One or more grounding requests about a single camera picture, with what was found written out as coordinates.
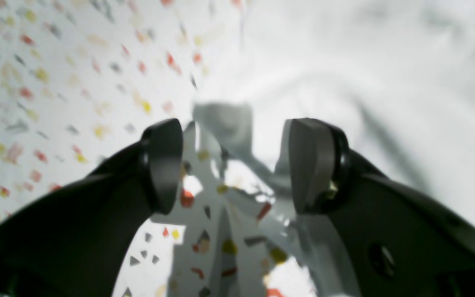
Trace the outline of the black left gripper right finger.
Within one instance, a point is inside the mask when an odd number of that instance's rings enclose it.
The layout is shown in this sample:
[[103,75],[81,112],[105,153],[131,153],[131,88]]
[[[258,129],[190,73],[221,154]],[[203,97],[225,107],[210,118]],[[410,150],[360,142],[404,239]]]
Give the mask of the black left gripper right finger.
[[302,255],[322,296],[475,297],[475,227],[351,150],[344,132],[290,121]]

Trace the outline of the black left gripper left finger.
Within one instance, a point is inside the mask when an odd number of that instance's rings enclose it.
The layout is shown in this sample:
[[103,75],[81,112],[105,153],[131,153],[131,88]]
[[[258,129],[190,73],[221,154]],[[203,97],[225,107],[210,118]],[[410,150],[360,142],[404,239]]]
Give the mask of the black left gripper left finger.
[[81,180],[0,223],[0,294],[111,297],[129,246],[179,190],[183,132],[164,120]]

